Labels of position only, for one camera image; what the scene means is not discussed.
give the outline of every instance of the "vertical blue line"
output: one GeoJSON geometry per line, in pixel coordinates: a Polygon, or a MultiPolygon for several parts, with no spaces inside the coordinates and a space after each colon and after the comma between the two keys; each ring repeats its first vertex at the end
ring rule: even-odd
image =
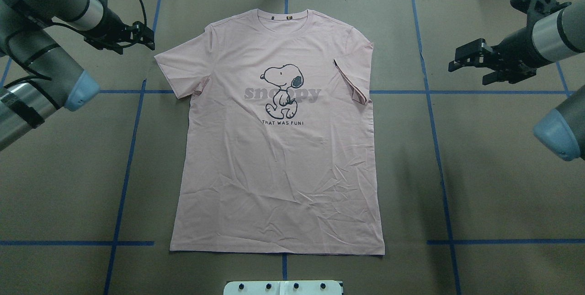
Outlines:
{"type": "Polygon", "coordinates": [[[132,166],[132,158],[134,157],[134,146],[136,145],[136,133],[138,132],[138,122],[140,122],[140,112],[142,112],[142,102],[144,101],[144,90],[146,88],[146,79],[142,81],[142,88],[140,89],[140,99],[138,99],[138,109],[136,110],[136,118],[134,119],[134,130],[132,131],[132,141],[130,142],[130,152],[128,153],[128,162],[126,164],[126,174],[124,176],[124,184],[122,187],[122,195],[120,197],[120,204],[117,209],[116,229],[113,234],[112,251],[110,252],[110,260],[108,264],[108,274],[106,275],[106,284],[104,286],[104,295],[108,294],[109,285],[112,280],[113,261],[116,257],[117,239],[120,234],[120,225],[122,223],[122,212],[124,210],[124,202],[126,201],[126,190],[128,189],[128,180],[130,179],[130,166],[132,166]]]}
{"type": "Polygon", "coordinates": [[[284,0],[284,14],[288,14],[288,0],[284,0]]]}
{"type": "Polygon", "coordinates": [[[420,27],[418,25],[418,14],[416,13],[416,0],[412,0],[412,13],[414,14],[414,25],[416,27],[416,39],[418,40],[418,50],[420,54],[420,67],[424,75],[426,104],[431,118],[431,131],[433,134],[433,142],[435,144],[435,157],[439,166],[439,174],[441,175],[441,189],[443,191],[443,211],[445,212],[445,223],[447,224],[447,236],[449,237],[449,250],[451,251],[451,264],[453,266],[453,276],[455,277],[455,290],[457,295],[461,294],[461,285],[459,283],[459,270],[457,268],[457,257],[455,255],[455,244],[453,244],[453,231],[451,229],[451,217],[449,214],[449,202],[447,201],[447,189],[445,187],[445,176],[443,174],[443,165],[441,164],[441,152],[439,151],[439,141],[437,139],[437,132],[435,126],[435,116],[431,103],[431,90],[429,88],[429,81],[426,75],[426,64],[422,56],[422,40],[420,39],[420,27]]]}
{"type": "Polygon", "coordinates": [[[153,32],[156,32],[156,25],[157,25],[157,24],[158,24],[158,22],[159,22],[159,11],[160,11],[160,2],[161,2],[161,1],[162,1],[162,0],[159,0],[159,1],[156,3],[156,12],[154,12],[154,20],[153,20],[153,23],[152,23],[152,31],[153,31],[153,32]]]}
{"type": "Polygon", "coordinates": [[[287,254],[282,254],[282,280],[288,280],[288,262],[287,254]]]}
{"type": "Polygon", "coordinates": [[[556,70],[558,70],[558,75],[560,76],[560,82],[563,83],[564,93],[567,97],[570,97],[571,94],[569,93],[569,88],[567,87],[567,82],[564,80],[563,69],[560,67],[560,63],[556,63],[556,70]]]}
{"type": "Polygon", "coordinates": [[[6,62],[6,68],[4,68],[4,74],[2,75],[2,80],[0,80],[0,86],[4,86],[4,82],[6,81],[6,77],[8,76],[8,70],[10,70],[11,64],[12,59],[8,58],[8,62],[6,62]]]}

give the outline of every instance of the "gray robot arm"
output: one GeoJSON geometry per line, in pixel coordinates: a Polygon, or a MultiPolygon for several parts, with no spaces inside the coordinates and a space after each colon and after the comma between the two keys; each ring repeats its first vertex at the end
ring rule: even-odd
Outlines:
{"type": "MultiPolygon", "coordinates": [[[[455,50],[449,72],[462,67],[490,68],[483,84],[516,84],[537,74],[537,68],[585,51],[585,0],[510,0],[527,15],[522,28],[494,47],[477,39],[455,50]]],[[[585,159],[585,86],[553,109],[533,129],[546,147],[564,160],[585,159]]]]}
{"type": "Polygon", "coordinates": [[[74,111],[100,90],[43,28],[60,18],[97,49],[122,54],[136,43],[154,49],[154,33],[144,23],[125,25],[107,0],[2,0],[0,50],[25,69],[23,77],[0,89],[0,150],[41,125],[62,106],[74,111]]]}

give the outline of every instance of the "black strap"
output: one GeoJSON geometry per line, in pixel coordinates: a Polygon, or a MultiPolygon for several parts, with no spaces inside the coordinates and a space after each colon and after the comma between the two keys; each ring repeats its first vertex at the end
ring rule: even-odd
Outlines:
{"type": "Polygon", "coordinates": [[[0,101],[31,125],[32,128],[37,128],[44,123],[44,119],[34,108],[27,106],[26,103],[4,87],[0,88],[0,101]]]}

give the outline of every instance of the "blue joint cap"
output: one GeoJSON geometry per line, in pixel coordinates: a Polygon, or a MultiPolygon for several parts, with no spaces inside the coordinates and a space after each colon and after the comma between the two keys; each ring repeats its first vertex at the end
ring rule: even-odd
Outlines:
{"type": "Polygon", "coordinates": [[[69,98],[65,102],[65,108],[69,111],[75,111],[93,99],[99,91],[100,85],[91,78],[86,70],[83,70],[77,83],[73,86],[73,90],[69,93],[69,98]]]}
{"type": "Polygon", "coordinates": [[[568,162],[581,157],[579,143],[577,143],[573,131],[558,110],[551,110],[545,118],[535,125],[532,132],[545,147],[549,148],[562,160],[568,162]]]}

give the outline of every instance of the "t-shirt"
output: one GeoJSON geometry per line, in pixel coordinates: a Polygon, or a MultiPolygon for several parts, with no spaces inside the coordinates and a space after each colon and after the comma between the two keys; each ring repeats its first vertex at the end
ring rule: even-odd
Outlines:
{"type": "Polygon", "coordinates": [[[313,10],[251,10],[155,56],[191,96],[171,251],[383,255],[373,45],[313,10]]]}

